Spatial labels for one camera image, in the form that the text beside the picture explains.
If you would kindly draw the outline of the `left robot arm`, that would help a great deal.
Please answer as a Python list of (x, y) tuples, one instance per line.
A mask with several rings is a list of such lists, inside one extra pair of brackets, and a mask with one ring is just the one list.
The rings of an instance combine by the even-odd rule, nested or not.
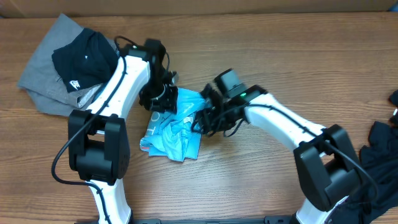
[(133, 223), (123, 177), (130, 160), (126, 118), (135, 101), (148, 111), (177, 111), (176, 72), (163, 66), (168, 57), (161, 41), (147, 39), (120, 49), (118, 65), (100, 96), (68, 119), (69, 166), (80, 185), (90, 188), (98, 223)]

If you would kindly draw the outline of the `black shirt on right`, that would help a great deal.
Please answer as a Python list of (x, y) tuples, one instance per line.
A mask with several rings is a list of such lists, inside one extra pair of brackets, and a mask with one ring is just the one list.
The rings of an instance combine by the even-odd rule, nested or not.
[(377, 199), (373, 199), (374, 187), (368, 185), (340, 204), (327, 223), (368, 224), (397, 206), (397, 110), (388, 124), (374, 122), (368, 142), (359, 155), (362, 167), (377, 184)]

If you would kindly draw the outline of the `folded grey shirt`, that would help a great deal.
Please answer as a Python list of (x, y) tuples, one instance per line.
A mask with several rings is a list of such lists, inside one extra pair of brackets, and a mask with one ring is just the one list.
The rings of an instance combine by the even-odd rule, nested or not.
[(75, 21), (59, 15), (28, 61), (17, 86), (27, 92), (38, 111), (69, 116), (73, 110), (86, 110), (103, 87), (98, 84), (69, 93), (53, 65), (53, 51), (72, 43), (82, 31)]

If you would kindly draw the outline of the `folded black nike shirt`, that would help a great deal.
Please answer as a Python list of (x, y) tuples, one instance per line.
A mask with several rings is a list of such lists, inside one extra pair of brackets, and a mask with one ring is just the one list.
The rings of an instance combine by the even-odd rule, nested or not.
[(71, 93), (108, 82), (118, 55), (102, 33), (84, 28), (70, 44), (53, 51), (52, 62)]

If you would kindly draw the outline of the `light blue printed t-shirt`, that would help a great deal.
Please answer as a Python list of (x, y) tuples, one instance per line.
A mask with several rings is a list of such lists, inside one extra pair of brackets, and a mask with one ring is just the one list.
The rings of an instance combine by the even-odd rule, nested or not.
[(199, 92), (178, 89), (177, 112), (153, 112), (146, 133), (139, 142), (140, 150), (150, 156), (165, 156), (172, 161), (197, 159), (201, 134), (191, 130), (197, 111), (206, 106)]

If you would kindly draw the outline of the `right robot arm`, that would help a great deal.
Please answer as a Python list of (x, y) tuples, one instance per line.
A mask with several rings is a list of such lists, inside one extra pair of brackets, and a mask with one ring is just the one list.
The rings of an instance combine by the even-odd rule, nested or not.
[(280, 104), (259, 85), (246, 86), (233, 69), (207, 84), (201, 96), (209, 106), (198, 111), (192, 131), (208, 136), (237, 131), (243, 122), (261, 128), (289, 149), (305, 200), (290, 223), (328, 223), (332, 213), (365, 181), (348, 133), (326, 128)]

